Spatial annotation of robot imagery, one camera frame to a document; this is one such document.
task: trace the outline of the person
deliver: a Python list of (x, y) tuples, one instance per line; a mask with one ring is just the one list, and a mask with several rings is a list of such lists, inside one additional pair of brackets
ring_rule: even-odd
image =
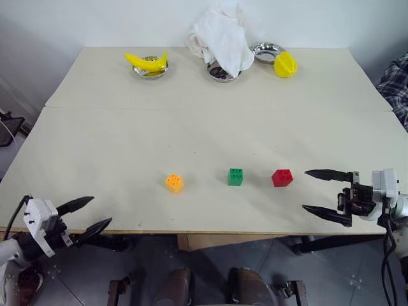
[(391, 62), (376, 88), (408, 132), (408, 52)]
[[(231, 269), (229, 273), (229, 300), (257, 306), (276, 306), (276, 297), (262, 277), (248, 269)], [(194, 297), (194, 277), (188, 269), (172, 271), (159, 291), (152, 306), (191, 306)]]

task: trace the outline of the wire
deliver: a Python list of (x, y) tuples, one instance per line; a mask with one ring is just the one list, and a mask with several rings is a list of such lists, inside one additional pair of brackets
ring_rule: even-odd
[(6, 240), (7, 240), (8, 234), (10, 234), (11, 227), (13, 226), (14, 220), (15, 220), (15, 218), (16, 218), (18, 212), (20, 211), (20, 209), (22, 208), (22, 206), (23, 206), (25, 203), (28, 202), (29, 199), (31, 199), (30, 196), (24, 196), (24, 197), (21, 199), (21, 201), (20, 201), (20, 203), (18, 204), (17, 208), (15, 209), (15, 211), (14, 211), (14, 213), (13, 213), (13, 215), (12, 215), (10, 221), (8, 222), (6, 231), (4, 232), (3, 241), (6, 241)]
[(7, 132), (11, 135), (11, 137), (13, 137), (15, 153), (17, 154), (18, 153), (17, 142), (15, 140), (15, 137), (14, 137), (13, 133), (10, 132), (10, 130), (8, 129), (8, 127), (6, 126), (6, 124), (4, 124), (4, 122), (2, 120), (0, 120), (0, 123), (6, 128)]
[[(382, 288), (384, 289), (384, 293), (385, 293), (388, 305), (392, 306), (390, 296), (388, 294), (388, 289), (387, 289), (386, 283), (385, 283), (385, 269), (387, 268), (388, 277), (390, 278), (391, 288), (392, 288), (392, 291), (393, 291), (394, 306), (397, 306), (398, 305), (397, 291), (395, 289), (395, 283), (394, 283), (393, 275), (392, 275), (392, 272), (391, 272), (390, 263), (388, 262), (389, 256), (394, 252), (395, 247), (397, 246), (396, 243), (395, 243), (394, 237), (392, 235), (392, 228), (391, 228), (390, 219), (386, 220), (386, 230), (387, 230), (387, 232), (386, 232), (386, 234), (384, 236), (384, 244), (383, 244), (384, 258), (382, 259), (382, 263), (381, 263)], [(387, 250), (387, 240), (388, 239), (390, 239), (390, 242), (391, 242), (391, 248), (389, 250)]]

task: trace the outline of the white cloth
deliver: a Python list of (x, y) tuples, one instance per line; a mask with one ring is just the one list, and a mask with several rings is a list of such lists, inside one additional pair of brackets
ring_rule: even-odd
[(217, 61), (223, 70), (237, 77), (241, 70), (248, 69), (254, 62), (243, 22), (239, 4), (216, 1), (187, 33), (186, 45), (205, 63)]

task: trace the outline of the lego brick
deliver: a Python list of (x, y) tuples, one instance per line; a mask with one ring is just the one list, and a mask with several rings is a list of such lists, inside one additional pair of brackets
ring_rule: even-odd
[(291, 170), (279, 169), (272, 175), (272, 182), (275, 187), (286, 187), (293, 181)]
[(241, 186), (244, 179), (244, 171), (242, 169), (231, 168), (228, 172), (228, 185)]
[(166, 187), (172, 193), (179, 193), (180, 190), (184, 187), (183, 179), (177, 174), (173, 173), (166, 179)]

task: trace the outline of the toy banana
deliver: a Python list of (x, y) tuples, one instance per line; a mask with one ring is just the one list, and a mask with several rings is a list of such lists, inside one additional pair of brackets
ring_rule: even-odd
[(167, 64), (167, 52), (165, 52), (160, 59), (155, 61), (146, 61), (145, 59), (141, 59), (133, 54), (125, 54), (125, 58), (133, 66), (151, 72), (161, 71), (165, 69)]

